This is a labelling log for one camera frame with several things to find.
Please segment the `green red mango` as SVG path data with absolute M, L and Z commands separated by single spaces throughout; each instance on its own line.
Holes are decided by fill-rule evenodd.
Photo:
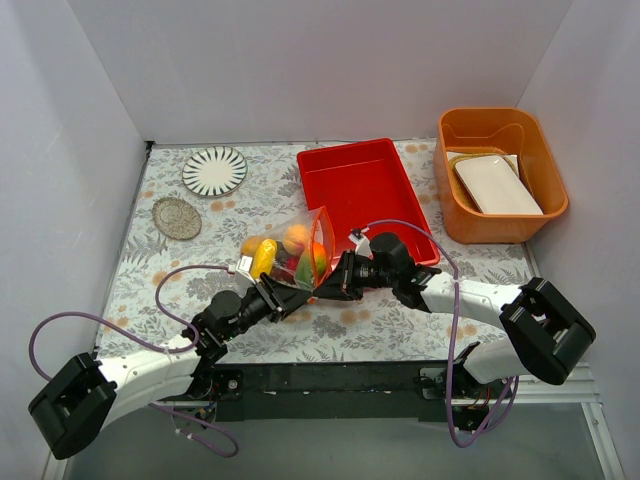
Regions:
M 328 257 L 323 244 L 314 242 L 300 256 L 294 279 L 300 288 L 313 290 L 324 278 L 328 267 Z

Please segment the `red fruit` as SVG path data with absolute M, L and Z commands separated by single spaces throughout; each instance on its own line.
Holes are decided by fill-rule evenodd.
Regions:
M 286 272 L 295 272 L 299 263 L 300 257 L 297 255 L 282 255 L 276 258 L 276 267 Z

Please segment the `clear zip top bag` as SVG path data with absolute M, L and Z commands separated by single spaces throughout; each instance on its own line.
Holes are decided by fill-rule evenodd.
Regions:
M 330 274 L 333 226 L 325 207 L 304 212 L 241 244 L 234 278 L 248 288 L 262 274 L 288 287 L 313 291 Z

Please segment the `orange peach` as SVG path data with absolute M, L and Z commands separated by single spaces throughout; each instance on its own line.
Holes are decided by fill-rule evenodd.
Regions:
M 282 244 L 291 255 L 301 255 L 309 244 L 309 229 L 304 224 L 292 224 L 287 227 Z

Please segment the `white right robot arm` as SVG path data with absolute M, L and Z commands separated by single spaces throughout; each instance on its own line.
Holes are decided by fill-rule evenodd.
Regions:
M 429 380 L 431 388 L 475 397 L 488 384 L 530 374 L 561 385 L 596 339 L 591 324 L 549 281 L 519 285 L 462 280 L 417 264 L 393 233 L 368 241 L 367 256 L 345 251 L 315 289 L 320 299 L 355 301 L 365 290 L 388 288 L 404 306 L 434 314 L 458 314 L 504 331 L 502 339 L 466 347 L 451 367 Z

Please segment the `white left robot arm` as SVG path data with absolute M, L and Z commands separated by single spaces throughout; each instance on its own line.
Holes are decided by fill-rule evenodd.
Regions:
M 244 296 L 216 293 L 185 330 L 164 346 L 96 360 L 72 357 L 28 406 L 53 456 L 68 459 L 91 444 L 111 422 L 169 397 L 205 398 L 213 366 L 227 343 L 264 319 L 277 322 L 311 298 L 309 289 L 262 275 Z

